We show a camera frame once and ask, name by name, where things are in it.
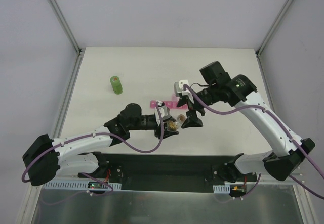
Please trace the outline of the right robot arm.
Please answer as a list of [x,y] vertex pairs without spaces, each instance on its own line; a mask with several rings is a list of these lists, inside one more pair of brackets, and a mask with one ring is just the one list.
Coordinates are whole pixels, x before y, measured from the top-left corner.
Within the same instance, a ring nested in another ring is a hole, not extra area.
[[269,108],[257,87],[244,75],[231,78],[220,62],[212,62],[200,69],[207,86],[201,91],[191,89],[187,80],[174,84],[179,97],[177,106],[187,105],[182,128],[202,127],[197,114],[209,110],[218,115],[235,112],[243,114],[261,133],[271,150],[259,154],[238,154],[217,169],[218,177],[234,183],[250,173],[267,173],[278,181],[285,181],[314,149],[312,139],[303,139]]

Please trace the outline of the brown bottle cap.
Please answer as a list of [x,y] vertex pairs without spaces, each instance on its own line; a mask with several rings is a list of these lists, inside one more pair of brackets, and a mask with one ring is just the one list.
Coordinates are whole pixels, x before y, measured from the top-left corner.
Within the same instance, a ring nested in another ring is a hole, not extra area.
[[178,115],[177,120],[178,120],[181,124],[183,124],[183,123],[185,122],[185,120],[186,120],[186,116],[184,116],[183,114],[180,114],[180,115]]

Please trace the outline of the clear pill bottle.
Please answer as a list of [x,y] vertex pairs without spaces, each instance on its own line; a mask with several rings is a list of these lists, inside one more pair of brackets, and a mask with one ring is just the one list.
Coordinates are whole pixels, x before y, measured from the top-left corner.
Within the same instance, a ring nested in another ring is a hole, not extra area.
[[178,121],[172,121],[168,120],[167,121],[167,129],[168,130],[178,130],[181,127]]

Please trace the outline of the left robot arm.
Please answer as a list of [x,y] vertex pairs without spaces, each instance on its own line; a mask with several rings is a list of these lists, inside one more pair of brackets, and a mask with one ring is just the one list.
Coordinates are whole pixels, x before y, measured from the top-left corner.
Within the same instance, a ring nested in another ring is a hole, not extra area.
[[99,128],[78,136],[69,138],[50,138],[48,134],[41,135],[24,153],[22,159],[25,171],[22,174],[24,183],[40,186],[60,175],[70,175],[73,170],[77,173],[91,173],[96,178],[106,175],[107,166],[94,150],[124,143],[139,153],[146,154],[127,142],[132,130],[152,130],[159,139],[156,151],[163,139],[178,135],[172,127],[176,120],[171,116],[165,103],[158,101],[155,112],[143,115],[140,105],[130,103],[115,117]]

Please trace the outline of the pink weekly pill organizer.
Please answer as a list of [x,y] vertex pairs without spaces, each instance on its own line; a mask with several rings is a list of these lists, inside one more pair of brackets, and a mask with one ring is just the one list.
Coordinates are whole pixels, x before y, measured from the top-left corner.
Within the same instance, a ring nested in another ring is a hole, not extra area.
[[[179,97],[176,96],[175,94],[172,94],[172,96],[167,99],[163,100],[162,103],[166,105],[169,109],[178,109],[177,104],[178,104]],[[156,105],[156,100],[151,100],[149,107],[153,109]]]

